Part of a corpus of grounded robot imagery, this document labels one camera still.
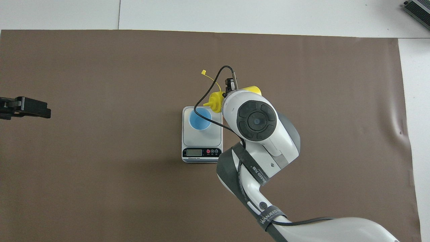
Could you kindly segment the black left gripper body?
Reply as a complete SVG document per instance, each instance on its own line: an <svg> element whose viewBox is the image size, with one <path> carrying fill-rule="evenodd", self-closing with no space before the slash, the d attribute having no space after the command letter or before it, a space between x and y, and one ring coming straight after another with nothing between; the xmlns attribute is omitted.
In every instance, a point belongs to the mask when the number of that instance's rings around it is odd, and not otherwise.
<svg viewBox="0 0 430 242"><path fill-rule="evenodd" d="M11 120L12 114L14 113L14 110L12 107L8 106L8 103L14 102L15 98L0 98L0 119L2 120Z"/></svg>

